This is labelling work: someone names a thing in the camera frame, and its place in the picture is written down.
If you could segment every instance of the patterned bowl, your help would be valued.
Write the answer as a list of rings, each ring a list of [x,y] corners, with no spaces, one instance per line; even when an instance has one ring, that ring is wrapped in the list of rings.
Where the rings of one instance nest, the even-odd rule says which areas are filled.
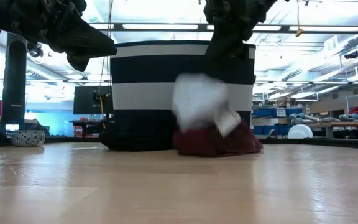
[[[45,132],[33,130],[14,131],[11,140],[16,147],[37,147],[45,142]]]

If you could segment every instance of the black pole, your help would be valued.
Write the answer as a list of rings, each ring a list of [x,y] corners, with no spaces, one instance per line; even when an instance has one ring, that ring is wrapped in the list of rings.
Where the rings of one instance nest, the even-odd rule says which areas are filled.
[[[14,34],[7,34],[4,90],[0,130],[6,134],[7,124],[17,124],[24,129],[25,73],[27,66],[26,41]]]

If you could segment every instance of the monitor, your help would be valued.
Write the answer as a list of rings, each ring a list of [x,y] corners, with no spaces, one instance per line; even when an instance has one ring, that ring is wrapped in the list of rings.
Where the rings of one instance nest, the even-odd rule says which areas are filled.
[[[77,86],[74,90],[73,114],[101,114],[101,103],[98,95],[98,86]],[[101,86],[100,95],[103,95],[103,113],[112,114],[111,86]]]

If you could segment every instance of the wooden floor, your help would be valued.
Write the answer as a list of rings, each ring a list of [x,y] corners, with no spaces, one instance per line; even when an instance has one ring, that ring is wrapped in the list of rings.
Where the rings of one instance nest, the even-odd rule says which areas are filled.
[[[1,224],[358,224],[358,149],[203,159],[99,144],[0,148]]]

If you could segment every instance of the maroon fabric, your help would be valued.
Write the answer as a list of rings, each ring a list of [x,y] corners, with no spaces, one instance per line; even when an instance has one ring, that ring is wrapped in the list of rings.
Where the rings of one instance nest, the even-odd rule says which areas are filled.
[[[173,144],[179,154],[203,157],[236,156],[262,152],[263,146],[249,129],[241,123],[225,138],[215,127],[177,131],[173,134]]]

